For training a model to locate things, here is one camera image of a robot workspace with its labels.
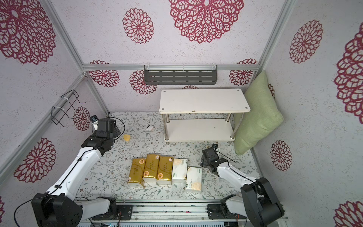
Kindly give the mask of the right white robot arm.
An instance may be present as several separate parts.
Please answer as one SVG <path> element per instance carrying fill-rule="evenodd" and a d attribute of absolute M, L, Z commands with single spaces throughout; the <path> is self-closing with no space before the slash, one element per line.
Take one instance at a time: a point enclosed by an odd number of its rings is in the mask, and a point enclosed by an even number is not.
<path fill-rule="evenodd" d="M 246 218 L 254 227 L 266 227 L 283 217 L 285 211 L 270 182 L 264 177 L 248 176 L 231 162 L 221 158 L 214 148 L 202 151 L 200 166 L 241 191 L 240 196 L 230 195 L 219 204 L 209 204 L 209 218 Z"/>

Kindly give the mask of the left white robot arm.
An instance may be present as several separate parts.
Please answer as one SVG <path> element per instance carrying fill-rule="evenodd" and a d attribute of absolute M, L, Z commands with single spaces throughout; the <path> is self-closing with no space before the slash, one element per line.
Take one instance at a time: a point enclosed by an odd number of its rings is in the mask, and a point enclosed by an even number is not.
<path fill-rule="evenodd" d="M 94 164 L 111 150 L 122 133 L 113 118 L 97 121 L 97 128 L 81 145 L 72 164 L 59 180 L 44 194 L 31 201 L 38 226 L 76 227 L 81 221 L 95 216 L 117 217 L 116 200 L 102 197 L 75 202 L 77 192 Z"/>

